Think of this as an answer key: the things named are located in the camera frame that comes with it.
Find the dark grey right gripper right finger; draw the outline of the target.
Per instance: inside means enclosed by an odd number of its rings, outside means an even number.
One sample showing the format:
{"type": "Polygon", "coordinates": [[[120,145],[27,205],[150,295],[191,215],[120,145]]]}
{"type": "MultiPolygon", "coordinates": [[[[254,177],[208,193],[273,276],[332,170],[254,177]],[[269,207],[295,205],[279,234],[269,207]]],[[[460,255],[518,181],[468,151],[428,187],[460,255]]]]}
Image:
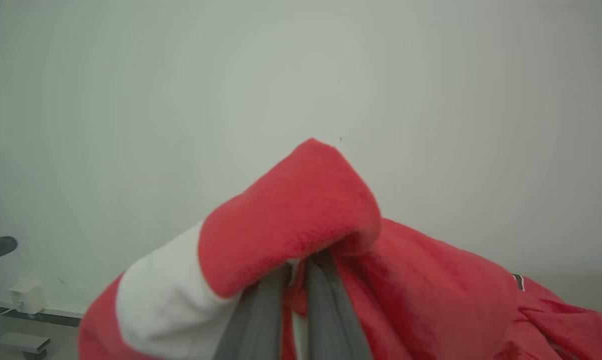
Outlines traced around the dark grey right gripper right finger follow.
{"type": "Polygon", "coordinates": [[[308,350],[311,360],[372,360],[361,326],[330,251],[306,262],[308,350]]]}

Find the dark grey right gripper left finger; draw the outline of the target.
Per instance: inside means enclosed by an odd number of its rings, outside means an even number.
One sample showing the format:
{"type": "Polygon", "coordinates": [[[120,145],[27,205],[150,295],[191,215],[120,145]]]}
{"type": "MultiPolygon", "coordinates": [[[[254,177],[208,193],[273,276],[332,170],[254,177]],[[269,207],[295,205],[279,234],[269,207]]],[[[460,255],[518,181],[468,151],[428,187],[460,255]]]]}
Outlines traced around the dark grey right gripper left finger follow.
{"type": "Polygon", "coordinates": [[[249,285],[224,330],[215,360],[279,360],[284,290],[292,267],[283,264],[249,285]]]}

